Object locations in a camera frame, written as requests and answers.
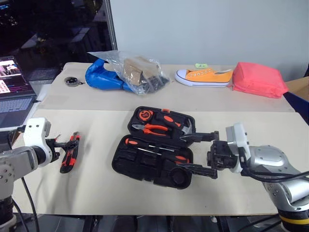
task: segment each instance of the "pink bag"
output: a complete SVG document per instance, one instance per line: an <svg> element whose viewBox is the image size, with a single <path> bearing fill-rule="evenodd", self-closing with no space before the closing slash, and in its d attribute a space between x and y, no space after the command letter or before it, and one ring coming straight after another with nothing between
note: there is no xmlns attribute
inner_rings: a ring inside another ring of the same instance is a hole
<svg viewBox="0 0 309 232"><path fill-rule="evenodd" d="M269 98L289 91L278 70L255 63L239 62L233 72L233 89Z"/></svg>

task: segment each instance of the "black tool case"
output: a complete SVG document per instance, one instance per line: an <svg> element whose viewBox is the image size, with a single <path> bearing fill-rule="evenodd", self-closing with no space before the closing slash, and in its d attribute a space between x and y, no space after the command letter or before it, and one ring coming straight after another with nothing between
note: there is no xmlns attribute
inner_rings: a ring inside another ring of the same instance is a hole
<svg viewBox="0 0 309 232"><path fill-rule="evenodd" d="M130 119L128 130L130 134L121 139L112 160L116 172L177 189L190 185L192 174L177 164L193 163L188 148L192 141L181 139L186 133L196 132L193 117L141 106Z"/></svg>

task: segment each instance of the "white table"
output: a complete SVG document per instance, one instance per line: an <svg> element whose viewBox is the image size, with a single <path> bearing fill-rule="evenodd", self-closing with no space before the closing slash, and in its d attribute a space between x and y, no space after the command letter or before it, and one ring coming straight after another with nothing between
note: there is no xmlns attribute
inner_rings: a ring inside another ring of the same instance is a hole
<svg viewBox="0 0 309 232"><path fill-rule="evenodd" d="M225 140L225 127L243 122L250 145L273 145L286 153L300 171L309 166L309 128L298 113L291 112L183 112L196 120L197 132L218 130ZM60 174L59 160L26 176L39 214L68 215L252 215L277 212L261 183L229 170L219 178L193 176L183 190L155 186L116 173L111 166L132 111L38 110L52 128L50 137L61 134L67 141L81 133L76 166ZM22 136L15 147L23 145ZM211 143L190 146L194 163L206 166ZM27 196L18 180L13 198L22 212L30 213Z"/></svg>
<svg viewBox="0 0 309 232"><path fill-rule="evenodd" d="M162 65L162 70L171 83L155 94L138 96L122 90L100 90L87 84L68 87L64 78L77 77L84 82L89 63L67 63L61 74L52 83L41 109L72 110L134 110L145 105L169 108L173 111L263 111L294 112L287 100L272 99L253 94L232 91L231 88L188 87L174 79L178 69L193 69L193 65ZM234 66L211 66L225 70Z"/></svg>

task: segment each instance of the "plastic bag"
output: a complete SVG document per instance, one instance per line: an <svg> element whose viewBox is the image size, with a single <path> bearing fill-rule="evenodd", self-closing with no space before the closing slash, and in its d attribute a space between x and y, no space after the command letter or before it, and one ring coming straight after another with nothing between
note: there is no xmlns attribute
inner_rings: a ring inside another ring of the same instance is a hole
<svg viewBox="0 0 309 232"><path fill-rule="evenodd" d="M89 53L109 62L120 79L136 94L155 93L169 82L159 62L154 59L117 50Z"/></svg>

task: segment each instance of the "white wall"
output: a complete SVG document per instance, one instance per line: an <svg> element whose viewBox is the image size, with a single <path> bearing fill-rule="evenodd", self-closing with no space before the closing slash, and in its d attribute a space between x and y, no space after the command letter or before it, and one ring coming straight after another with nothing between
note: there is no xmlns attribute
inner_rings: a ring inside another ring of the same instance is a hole
<svg viewBox="0 0 309 232"><path fill-rule="evenodd" d="M111 0L118 50L165 64L277 68L302 77L309 62L309 0Z"/></svg>

